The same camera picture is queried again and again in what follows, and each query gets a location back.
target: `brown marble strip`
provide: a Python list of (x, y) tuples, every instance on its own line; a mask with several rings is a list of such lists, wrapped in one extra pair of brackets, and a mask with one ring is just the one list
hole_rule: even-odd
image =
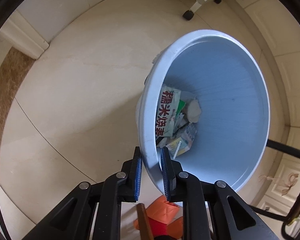
[(0, 145), (12, 101), (34, 61), (12, 47), (0, 66)]

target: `orange object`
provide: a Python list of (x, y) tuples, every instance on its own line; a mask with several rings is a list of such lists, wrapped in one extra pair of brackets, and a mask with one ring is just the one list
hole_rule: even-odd
[(175, 239), (179, 239), (183, 235), (183, 217), (179, 217), (167, 226), (167, 234)]
[[(160, 196), (146, 209), (147, 216), (160, 223), (168, 225), (171, 223), (180, 207), (167, 201), (165, 196)], [(139, 230), (138, 220), (133, 222), (134, 227)]]

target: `white straw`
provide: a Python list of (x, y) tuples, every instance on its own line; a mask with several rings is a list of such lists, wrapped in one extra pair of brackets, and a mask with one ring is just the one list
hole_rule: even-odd
[(178, 146), (177, 146), (176, 152), (174, 153), (173, 159), (175, 159), (177, 157), (180, 145), (181, 145), (181, 141), (179, 141), (179, 143), (178, 143)]

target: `black foot cap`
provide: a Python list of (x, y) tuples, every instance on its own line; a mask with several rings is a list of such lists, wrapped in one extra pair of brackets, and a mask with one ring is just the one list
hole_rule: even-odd
[(222, 0), (213, 0), (216, 4), (221, 3)]
[(194, 16), (194, 13), (190, 10), (187, 10), (184, 14), (183, 14), (183, 18), (190, 21)]

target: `beige floor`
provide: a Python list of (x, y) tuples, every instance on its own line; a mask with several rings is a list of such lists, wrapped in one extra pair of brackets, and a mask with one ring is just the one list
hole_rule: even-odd
[[(259, 62), (258, 43), (227, 3), (207, 3), (188, 22), (181, 15), (192, 3), (105, 0), (34, 63), (11, 107), (0, 155), (0, 185), (29, 220), (38, 223), (79, 182), (103, 181), (132, 158), (144, 79), (153, 58), (177, 38), (217, 29)], [(141, 185), (146, 205), (161, 194), (145, 170)], [(135, 205), (124, 203), (122, 239), (139, 238), (135, 218)]]

